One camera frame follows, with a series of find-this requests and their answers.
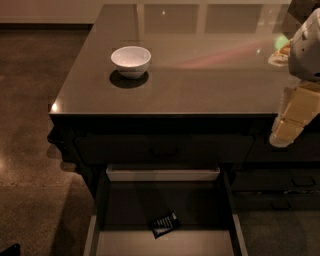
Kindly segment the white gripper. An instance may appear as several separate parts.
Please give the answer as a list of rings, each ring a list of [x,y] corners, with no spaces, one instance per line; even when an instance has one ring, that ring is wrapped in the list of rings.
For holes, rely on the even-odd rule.
[[[320,84],[302,81],[290,93],[288,103],[281,118],[276,118],[269,142],[277,148],[291,145],[308,125],[320,113]]]

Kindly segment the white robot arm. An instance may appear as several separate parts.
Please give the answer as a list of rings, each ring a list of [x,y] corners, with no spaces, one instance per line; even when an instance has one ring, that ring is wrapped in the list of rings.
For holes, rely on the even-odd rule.
[[[316,8],[268,63],[287,66],[300,79],[295,88],[285,88],[274,120],[269,142],[284,148],[292,144],[320,113],[320,9]]]

